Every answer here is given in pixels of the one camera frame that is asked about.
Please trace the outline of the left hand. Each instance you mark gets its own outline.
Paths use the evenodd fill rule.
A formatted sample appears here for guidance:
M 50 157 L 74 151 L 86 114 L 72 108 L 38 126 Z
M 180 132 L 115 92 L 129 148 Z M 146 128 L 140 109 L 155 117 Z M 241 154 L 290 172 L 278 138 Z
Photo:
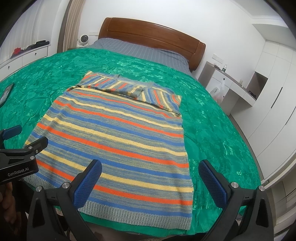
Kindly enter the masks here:
M 1 210 L 5 221 L 8 223 L 16 221 L 16 202 L 12 192 L 13 186 L 11 182 L 1 185 Z

